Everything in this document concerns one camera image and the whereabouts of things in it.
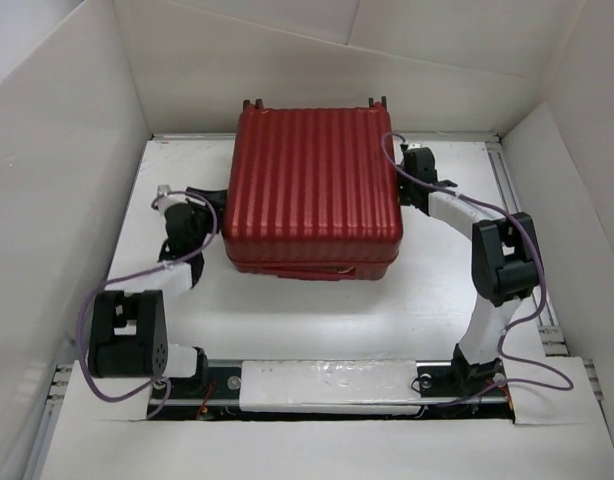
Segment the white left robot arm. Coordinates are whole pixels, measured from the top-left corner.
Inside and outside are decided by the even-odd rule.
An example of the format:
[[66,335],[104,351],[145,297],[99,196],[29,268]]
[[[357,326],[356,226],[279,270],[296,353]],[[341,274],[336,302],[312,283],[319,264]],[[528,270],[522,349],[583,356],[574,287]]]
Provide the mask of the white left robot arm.
[[158,189],[151,208],[164,221],[165,238],[156,263],[108,279],[83,302],[77,323],[81,366],[95,378],[146,378],[175,384],[188,396],[209,387],[209,371],[194,347],[176,349],[168,365],[166,304],[195,287],[204,270],[204,250],[221,231],[225,190]]

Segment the red hard-shell suitcase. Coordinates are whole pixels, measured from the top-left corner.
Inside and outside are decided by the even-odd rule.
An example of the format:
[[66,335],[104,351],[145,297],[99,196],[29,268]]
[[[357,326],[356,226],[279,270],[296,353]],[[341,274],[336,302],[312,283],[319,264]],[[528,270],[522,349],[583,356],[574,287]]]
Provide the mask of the red hard-shell suitcase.
[[382,279],[404,226],[381,146],[386,102],[271,108],[245,101],[222,235],[242,273],[300,280]]

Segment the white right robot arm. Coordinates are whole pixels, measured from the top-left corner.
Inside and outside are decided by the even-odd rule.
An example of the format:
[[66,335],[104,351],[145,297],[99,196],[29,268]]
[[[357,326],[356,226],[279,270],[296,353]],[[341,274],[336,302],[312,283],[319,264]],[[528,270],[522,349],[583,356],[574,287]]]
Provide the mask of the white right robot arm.
[[401,146],[398,189],[403,206],[452,227],[471,242],[471,279],[477,292],[467,330],[454,348],[451,364],[435,387],[467,395],[492,379],[500,365],[498,343],[523,299],[539,285],[535,260],[518,231],[536,239],[525,213],[507,218],[495,209],[457,195],[456,184],[438,179],[435,157],[427,147]]

